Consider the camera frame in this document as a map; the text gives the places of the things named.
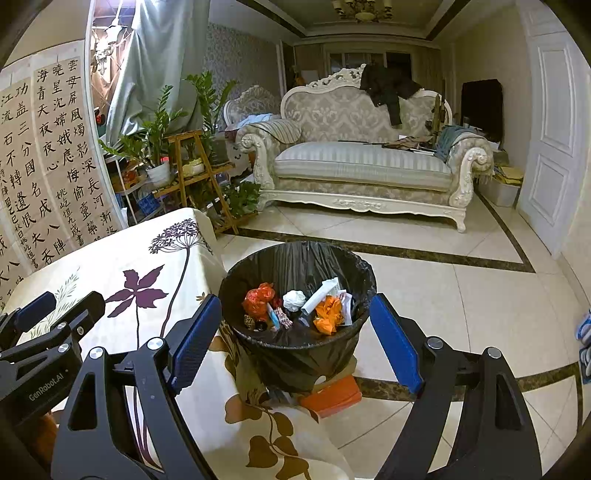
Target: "chandelier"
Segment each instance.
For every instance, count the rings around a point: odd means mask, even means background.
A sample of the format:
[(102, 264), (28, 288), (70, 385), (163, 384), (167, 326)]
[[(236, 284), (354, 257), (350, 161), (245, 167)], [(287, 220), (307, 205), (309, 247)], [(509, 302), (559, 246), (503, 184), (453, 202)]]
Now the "chandelier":
[(375, 6), (375, 0), (333, 0), (333, 8), (341, 20), (377, 22), (392, 18), (392, 0), (384, 0), (384, 9)]

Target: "window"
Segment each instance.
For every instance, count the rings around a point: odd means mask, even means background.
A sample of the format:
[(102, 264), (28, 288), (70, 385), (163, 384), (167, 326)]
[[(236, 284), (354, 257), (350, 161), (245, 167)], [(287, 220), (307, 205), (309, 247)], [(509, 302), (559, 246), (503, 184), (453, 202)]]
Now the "window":
[(386, 52), (386, 66), (389, 69), (399, 69), (408, 78), (413, 79), (413, 64), (410, 53), (400, 53), (397, 51)]
[(337, 73), (340, 69), (358, 69), (364, 63), (384, 65), (383, 53), (331, 53), (330, 54), (330, 72)]

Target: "white tube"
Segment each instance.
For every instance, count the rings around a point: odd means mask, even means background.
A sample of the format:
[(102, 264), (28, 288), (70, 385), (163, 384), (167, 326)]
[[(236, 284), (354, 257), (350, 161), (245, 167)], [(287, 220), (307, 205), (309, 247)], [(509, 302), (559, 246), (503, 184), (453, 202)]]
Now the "white tube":
[(304, 303), (304, 306), (301, 308), (301, 311), (304, 314), (309, 315), (314, 311), (318, 304), (322, 300), (324, 300), (326, 296), (334, 289), (340, 290), (338, 277), (335, 277), (332, 280), (324, 280), (322, 282), (322, 286), (312, 294), (312, 296), (308, 299), (306, 303)]

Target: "flower pot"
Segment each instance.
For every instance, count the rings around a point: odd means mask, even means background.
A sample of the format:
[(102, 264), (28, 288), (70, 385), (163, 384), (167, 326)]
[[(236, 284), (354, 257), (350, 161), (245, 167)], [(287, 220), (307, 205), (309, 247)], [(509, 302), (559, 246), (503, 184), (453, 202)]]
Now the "flower pot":
[(203, 160), (201, 160), (201, 158), (187, 160), (187, 163), (183, 165), (183, 177), (186, 179), (189, 177), (194, 177), (195, 175), (199, 175), (204, 171), (205, 165), (203, 164)]
[(224, 165), (228, 163), (228, 149), (226, 148), (226, 137), (222, 134), (214, 135), (212, 139), (213, 155), (209, 159), (209, 163), (213, 166)]
[(162, 165), (156, 168), (147, 170), (147, 172), (150, 181), (157, 189), (165, 187), (173, 181), (172, 175), (170, 174), (170, 164), (167, 161), (162, 162)]

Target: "sofa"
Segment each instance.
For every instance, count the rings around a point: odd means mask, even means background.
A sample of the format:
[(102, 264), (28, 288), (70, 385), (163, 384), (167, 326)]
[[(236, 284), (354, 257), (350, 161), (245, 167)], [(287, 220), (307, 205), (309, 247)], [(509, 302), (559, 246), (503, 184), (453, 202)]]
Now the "sofa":
[[(400, 99), (402, 125), (390, 125), (385, 105), (375, 107), (359, 89), (362, 65), (291, 89), (281, 118), (246, 125), (236, 135), (254, 152), (258, 209), (273, 200), (384, 214), (413, 213), (453, 219), (465, 232), (473, 179), (490, 175), (488, 141), (462, 133), (445, 161), (412, 151), (383, 148), (400, 135), (428, 135), (438, 93), (420, 90)], [(446, 123), (452, 111), (446, 107)]]
[(240, 97), (228, 100), (223, 106), (223, 119), (226, 124), (226, 151), (228, 159), (236, 165), (229, 171), (231, 177), (242, 174), (248, 167), (248, 153), (243, 153), (240, 146), (235, 142), (238, 125), (247, 121), (251, 115), (262, 115), (265, 113), (276, 114), (279, 117), (281, 99), (273, 95), (260, 85), (253, 85), (244, 90)]

